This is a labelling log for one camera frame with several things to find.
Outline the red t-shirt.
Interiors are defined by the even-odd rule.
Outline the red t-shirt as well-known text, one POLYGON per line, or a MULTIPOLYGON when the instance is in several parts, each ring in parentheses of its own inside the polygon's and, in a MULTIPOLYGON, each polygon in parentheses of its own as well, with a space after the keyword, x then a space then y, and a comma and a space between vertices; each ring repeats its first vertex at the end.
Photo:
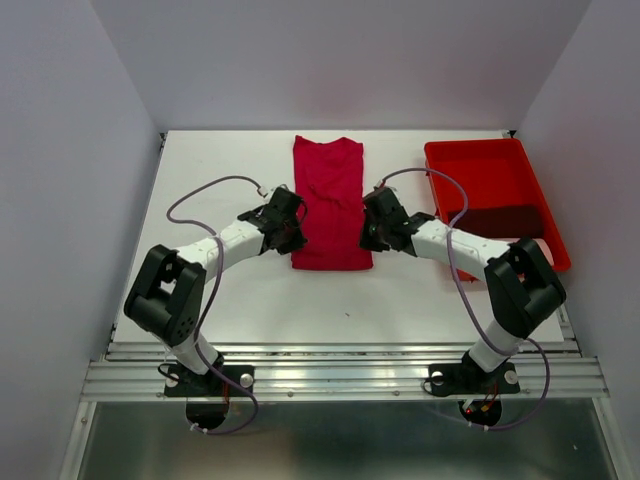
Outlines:
POLYGON ((364 225, 364 146, 349 138, 317 143, 300 135, 293 145, 295 192, 308 208, 305 246, 292 267, 306 271, 365 271, 372 253, 359 246, 364 225))

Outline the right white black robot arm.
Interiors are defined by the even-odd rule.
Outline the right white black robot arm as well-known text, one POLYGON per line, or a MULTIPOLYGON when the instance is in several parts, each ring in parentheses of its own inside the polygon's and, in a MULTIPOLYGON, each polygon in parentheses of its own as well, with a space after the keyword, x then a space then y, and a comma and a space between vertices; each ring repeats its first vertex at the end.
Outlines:
POLYGON ((566 291, 539 245, 530 238, 492 240, 453 228, 436 217, 410 215, 393 190, 381 187, 363 199, 360 245, 439 261, 457 277, 485 283, 493 319, 453 364, 433 365, 426 380, 434 396, 476 394, 504 382, 508 360, 566 300, 566 291))

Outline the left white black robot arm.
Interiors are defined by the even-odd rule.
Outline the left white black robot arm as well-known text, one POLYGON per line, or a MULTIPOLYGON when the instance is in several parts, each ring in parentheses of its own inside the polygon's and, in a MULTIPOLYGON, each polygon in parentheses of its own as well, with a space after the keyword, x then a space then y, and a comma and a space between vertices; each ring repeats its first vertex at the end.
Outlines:
POLYGON ((221 354, 200 333, 206 284, 217 294, 222 273, 232 266, 268 251, 280 255, 301 249, 307 212, 302 197, 279 186, 267 195, 267 203, 240 215, 216 233, 191 220, 207 236, 189 245, 170 249, 162 244, 146 254, 124 302, 124 315, 158 339, 188 371, 188 382, 199 393, 215 392, 222 382, 221 354))

